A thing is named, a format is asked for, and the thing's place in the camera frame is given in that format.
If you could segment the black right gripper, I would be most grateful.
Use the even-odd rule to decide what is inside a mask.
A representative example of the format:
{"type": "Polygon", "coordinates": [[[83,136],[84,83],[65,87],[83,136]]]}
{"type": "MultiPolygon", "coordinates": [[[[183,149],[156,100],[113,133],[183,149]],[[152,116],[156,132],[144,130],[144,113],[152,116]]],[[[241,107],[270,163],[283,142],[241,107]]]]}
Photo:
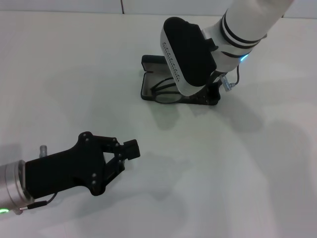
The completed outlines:
{"type": "Polygon", "coordinates": [[[208,78],[206,85],[192,96],[185,96],[185,104],[213,104],[213,97],[219,96],[221,86],[220,76],[225,76],[226,72],[214,71],[208,78]]]}

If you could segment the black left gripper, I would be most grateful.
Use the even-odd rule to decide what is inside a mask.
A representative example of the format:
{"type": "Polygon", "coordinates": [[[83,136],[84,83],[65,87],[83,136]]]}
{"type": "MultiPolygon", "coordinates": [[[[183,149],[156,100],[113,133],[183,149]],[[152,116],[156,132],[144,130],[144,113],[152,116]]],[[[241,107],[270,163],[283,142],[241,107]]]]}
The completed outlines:
{"type": "Polygon", "coordinates": [[[26,189],[31,196],[47,196],[83,186],[99,196],[125,170],[124,160],[138,157],[137,140],[120,144],[115,137],[93,136],[86,131],[72,148],[26,162],[26,189]],[[103,152],[114,157],[105,162],[103,152]]]}

